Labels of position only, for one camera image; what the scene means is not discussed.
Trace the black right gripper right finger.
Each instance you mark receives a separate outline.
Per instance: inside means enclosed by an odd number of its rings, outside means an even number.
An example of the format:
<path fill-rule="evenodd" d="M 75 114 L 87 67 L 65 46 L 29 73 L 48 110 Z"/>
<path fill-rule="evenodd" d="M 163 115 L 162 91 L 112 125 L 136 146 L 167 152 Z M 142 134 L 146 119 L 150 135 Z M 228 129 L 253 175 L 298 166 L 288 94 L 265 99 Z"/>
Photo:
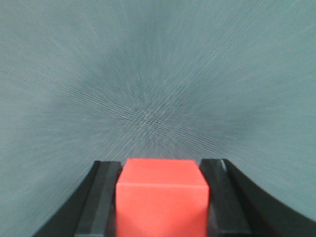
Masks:
<path fill-rule="evenodd" d="M 227 159 L 202 159 L 209 237 L 314 237 L 316 222 L 260 188 Z"/>

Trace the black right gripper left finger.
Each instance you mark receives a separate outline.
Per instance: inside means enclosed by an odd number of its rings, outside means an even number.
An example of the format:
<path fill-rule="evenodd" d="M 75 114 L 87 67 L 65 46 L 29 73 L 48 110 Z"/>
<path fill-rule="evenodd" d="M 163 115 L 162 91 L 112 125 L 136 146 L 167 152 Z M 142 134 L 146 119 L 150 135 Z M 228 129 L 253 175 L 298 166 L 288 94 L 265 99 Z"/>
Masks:
<path fill-rule="evenodd" d="M 115 190 L 122 165 L 95 161 L 77 189 L 35 237 L 115 237 Z"/>

